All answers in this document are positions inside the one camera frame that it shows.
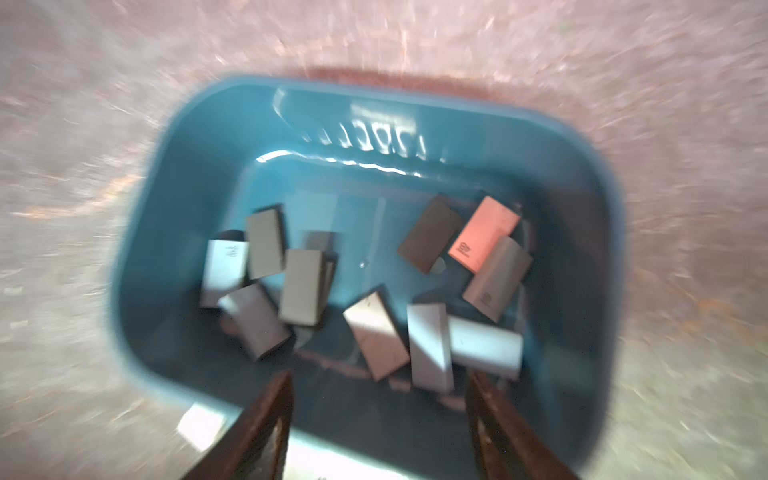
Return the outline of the grey eraser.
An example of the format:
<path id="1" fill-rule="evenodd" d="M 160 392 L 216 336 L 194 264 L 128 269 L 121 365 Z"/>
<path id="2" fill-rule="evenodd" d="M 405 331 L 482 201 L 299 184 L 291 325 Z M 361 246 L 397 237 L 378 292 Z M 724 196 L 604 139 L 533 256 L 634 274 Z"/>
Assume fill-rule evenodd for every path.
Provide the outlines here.
<path id="1" fill-rule="evenodd" d="M 410 362 L 409 352 L 374 291 L 343 312 L 355 341 L 375 381 L 380 381 Z"/>
<path id="2" fill-rule="evenodd" d="M 532 262 L 532 256 L 513 238 L 501 237 L 468 284 L 462 298 L 497 323 Z"/>

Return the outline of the blue eraser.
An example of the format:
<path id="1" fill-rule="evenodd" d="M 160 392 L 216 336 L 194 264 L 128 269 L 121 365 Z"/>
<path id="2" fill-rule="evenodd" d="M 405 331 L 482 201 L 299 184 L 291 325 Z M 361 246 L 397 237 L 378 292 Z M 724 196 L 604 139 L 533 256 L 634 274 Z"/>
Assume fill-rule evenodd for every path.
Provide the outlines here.
<path id="1" fill-rule="evenodd" d="M 521 334 L 456 316 L 448 317 L 455 364 L 516 381 L 522 369 Z"/>
<path id="2" fill-rule="evenodd" d="M 407 306 L 412 383 L 438 394 L 454 390 L 448 316 L 443 303 Z"/>
<path id="3" fill-rule="evenodd" d="M 268 356 L 292 336 L 258 283 L 221 297 L 218 306 L 234 320 L 238 337 L 254 361 Z"/>
<path id="4" fill-rule="evenodd" d="M 202 308 L 216 308 L 223 296 L 242 287 L 246 274 L 247 243 L 209 240 L 203 268 L 200 301 Z"/>

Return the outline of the pink eraser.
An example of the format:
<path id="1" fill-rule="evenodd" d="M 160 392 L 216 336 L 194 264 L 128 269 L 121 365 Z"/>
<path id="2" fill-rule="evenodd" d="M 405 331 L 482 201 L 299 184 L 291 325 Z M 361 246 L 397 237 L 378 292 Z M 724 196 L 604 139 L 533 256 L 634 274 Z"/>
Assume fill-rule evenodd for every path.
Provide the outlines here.
<path id="1" fill-rule="evenodd" d="M 477 273 L 498 240 L 509 236 L 521 217 L 490 196 L 485 196 L 449 249 L 449 255 Z"/>

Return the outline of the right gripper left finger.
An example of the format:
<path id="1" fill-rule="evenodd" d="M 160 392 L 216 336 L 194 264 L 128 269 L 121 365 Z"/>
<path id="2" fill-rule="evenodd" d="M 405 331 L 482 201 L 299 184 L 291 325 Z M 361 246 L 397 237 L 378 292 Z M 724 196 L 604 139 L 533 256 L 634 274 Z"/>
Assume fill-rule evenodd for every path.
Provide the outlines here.
<path id="1" fill-rule="evenodd" d="M 281 479 L 293 410 L 293 376 L 286 370 L 270 380 L 183 479 Z"/>

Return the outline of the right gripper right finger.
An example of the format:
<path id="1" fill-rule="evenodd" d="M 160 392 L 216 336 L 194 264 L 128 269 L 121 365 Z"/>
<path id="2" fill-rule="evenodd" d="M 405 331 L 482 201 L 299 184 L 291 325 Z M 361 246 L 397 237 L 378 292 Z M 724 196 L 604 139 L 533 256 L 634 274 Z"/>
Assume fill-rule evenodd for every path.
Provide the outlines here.
<path id="1" fill-rule="evenodd" d="M 466 412 L 481 479 L 568 479 L 578 475 L 537 436 L 488 376 L 468 373 Z"/>

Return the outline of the white eraser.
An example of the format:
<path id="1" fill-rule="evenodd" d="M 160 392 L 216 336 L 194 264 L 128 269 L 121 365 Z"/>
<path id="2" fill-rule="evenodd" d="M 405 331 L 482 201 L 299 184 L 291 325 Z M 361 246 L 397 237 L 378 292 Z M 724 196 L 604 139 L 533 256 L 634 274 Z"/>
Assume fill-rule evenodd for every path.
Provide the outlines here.
<path id="1" fill-rule="evenodd" d="M 218 441 L 226 423 L 220 412 L 195 403 L 182 415 L 176 432 L 196 451 L 205 452 Z"/>

